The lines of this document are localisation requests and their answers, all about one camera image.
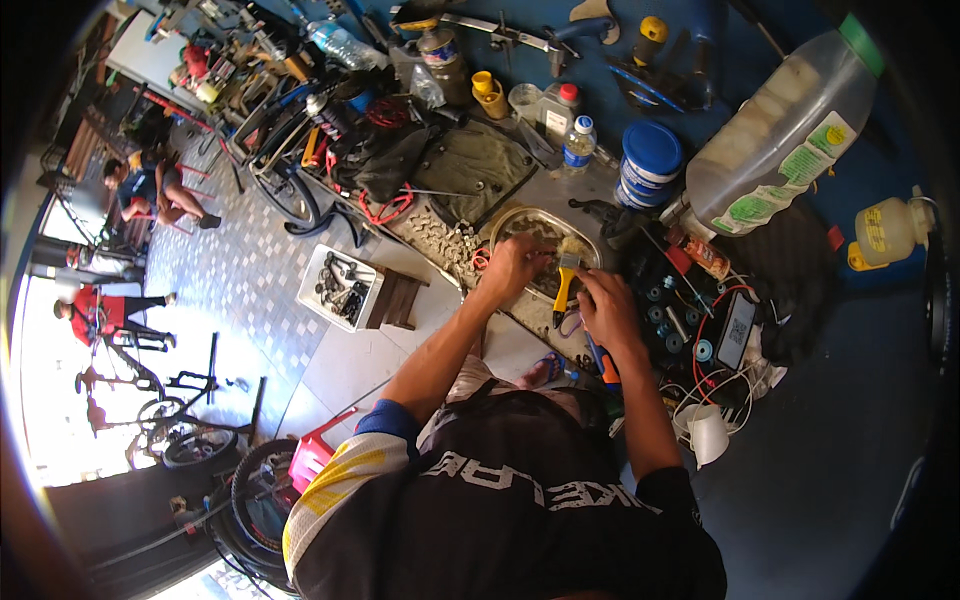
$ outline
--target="man's left hand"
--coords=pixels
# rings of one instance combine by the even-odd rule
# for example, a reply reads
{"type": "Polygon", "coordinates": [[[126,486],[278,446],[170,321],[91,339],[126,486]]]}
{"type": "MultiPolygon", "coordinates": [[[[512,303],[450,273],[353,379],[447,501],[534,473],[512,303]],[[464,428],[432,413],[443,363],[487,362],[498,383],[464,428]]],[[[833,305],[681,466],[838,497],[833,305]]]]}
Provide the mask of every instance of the man's left hand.
{"type": "Polygon", "coordinates": [[[550,264],[554,250],[529,233],[518,233],[498,243],[476,292],[495,306],[514,298],[550,264]]]}

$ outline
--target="white floor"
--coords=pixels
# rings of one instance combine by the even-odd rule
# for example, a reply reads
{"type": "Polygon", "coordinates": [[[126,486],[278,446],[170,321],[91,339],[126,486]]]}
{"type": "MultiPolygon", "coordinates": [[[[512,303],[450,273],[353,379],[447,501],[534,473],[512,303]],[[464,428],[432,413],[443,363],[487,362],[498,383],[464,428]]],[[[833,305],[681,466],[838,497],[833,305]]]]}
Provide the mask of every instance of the white floor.
{"type": "MultiPolygon", "coordinates": [[[[460,306],[460,292],[419,255],[398,244],[384,242],[370,262],[429,281],[414,302],[410,323],[414,331],[392,325],[346,333],[332,326],[307,365],[294,391],[277,437],[300,437],[330,420],[354,400],[399,369],[417,347],[439,329],[460,306]]],[[[493,374],[513,380],[542,358],[550,348],[509,317],[494,315],[487,328],[485,360],[493,374]]],[[[360,411],[324,434],[334,447],[352,435],[353,427],[379,399],[370,394],[360,411]]]]}

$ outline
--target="wooden stool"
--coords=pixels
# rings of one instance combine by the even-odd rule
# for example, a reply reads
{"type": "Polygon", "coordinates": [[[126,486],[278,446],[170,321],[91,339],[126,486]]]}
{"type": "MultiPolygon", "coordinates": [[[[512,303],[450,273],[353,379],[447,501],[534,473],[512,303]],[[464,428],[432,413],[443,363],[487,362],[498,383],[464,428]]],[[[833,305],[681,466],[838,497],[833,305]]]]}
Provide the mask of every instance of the wooden stool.
{"type": "Polygon", "coordinates": [[[386,267],[378,266],[376,270],[383,274],[383,285],[376,296],[365,327],[379,329],[382,324],[390,324],[413,331],[414,327],[407,323],[410,310],[414,307],[414,300],[417,298],[420,286],[430,284],[386,267]]]}

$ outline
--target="blue flip-flop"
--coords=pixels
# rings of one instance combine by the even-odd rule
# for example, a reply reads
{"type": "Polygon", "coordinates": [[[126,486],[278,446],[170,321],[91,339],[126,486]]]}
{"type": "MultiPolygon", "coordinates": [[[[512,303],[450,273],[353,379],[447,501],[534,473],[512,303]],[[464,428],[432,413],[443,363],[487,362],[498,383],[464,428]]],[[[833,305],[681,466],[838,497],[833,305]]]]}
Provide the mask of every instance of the blue flip-flop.
{"type": "Polygon", "coordinates": [[[546,356],[534,363],[533,367],[540,363],[546,362],[550,363],[550,371],[547,372],[546,381],[543,382],[543,385],[556,381],[560,372],[563,372],[563,370],[566,368],[566,359],[557,352],[548,352],[546,356]]]}

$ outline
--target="qr code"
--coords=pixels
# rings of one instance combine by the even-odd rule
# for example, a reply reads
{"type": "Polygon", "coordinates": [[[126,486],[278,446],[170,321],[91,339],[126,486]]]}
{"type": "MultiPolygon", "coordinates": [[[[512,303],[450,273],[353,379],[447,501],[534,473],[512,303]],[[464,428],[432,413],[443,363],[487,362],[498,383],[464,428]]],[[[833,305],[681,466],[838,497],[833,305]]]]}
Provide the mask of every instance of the qr code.
{"type": "Polygon", "coordinates": [[[734,317],[733,323],[730,325],[730,333],[727,334],[727,339],[738,346],[743,346],[743,339],[746,336],[747,324],[734,317]]]}

